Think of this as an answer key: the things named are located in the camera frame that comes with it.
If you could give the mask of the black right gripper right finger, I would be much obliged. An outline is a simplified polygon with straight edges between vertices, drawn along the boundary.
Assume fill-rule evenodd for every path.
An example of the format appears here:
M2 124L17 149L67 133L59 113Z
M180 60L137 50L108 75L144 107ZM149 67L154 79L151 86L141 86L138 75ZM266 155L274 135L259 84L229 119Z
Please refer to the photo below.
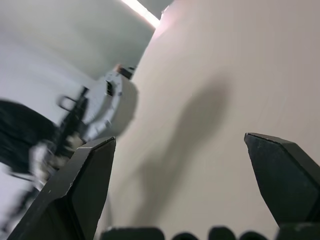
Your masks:
M320 221L320 167L296 143L244 135L260 194L278 225Z

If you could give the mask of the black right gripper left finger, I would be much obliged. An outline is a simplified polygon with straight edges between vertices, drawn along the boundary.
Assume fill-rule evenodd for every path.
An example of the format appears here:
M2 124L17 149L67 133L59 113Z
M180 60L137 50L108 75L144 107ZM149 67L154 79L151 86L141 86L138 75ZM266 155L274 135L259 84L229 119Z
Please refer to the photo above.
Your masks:
M79 147L34 199L9 240L92 240L109 188L116 139Z

